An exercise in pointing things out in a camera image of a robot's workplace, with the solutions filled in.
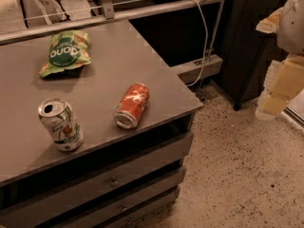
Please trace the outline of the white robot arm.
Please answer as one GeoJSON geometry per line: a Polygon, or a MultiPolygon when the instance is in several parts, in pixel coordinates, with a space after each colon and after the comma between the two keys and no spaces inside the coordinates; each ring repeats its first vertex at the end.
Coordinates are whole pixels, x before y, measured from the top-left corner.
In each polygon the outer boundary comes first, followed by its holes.
{"type": "Polygon", "coordinates": [[[256,117],[270,121],[304,89],[304,0],[288,0],[256,30],[275,33],[277,45],[288,53],[282,62],[271,62],[258,98],[256,117]]]}

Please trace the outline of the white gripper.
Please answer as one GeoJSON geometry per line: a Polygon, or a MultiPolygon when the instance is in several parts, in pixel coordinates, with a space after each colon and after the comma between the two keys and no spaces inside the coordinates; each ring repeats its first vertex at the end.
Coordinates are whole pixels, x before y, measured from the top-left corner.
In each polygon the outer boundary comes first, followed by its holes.
{"type": "Polygon", "coordinates": [[[271,121],[304,89],[304,56],[289,53],[283,62],[273,60],[268,67],[256,117],[271,121]]]}

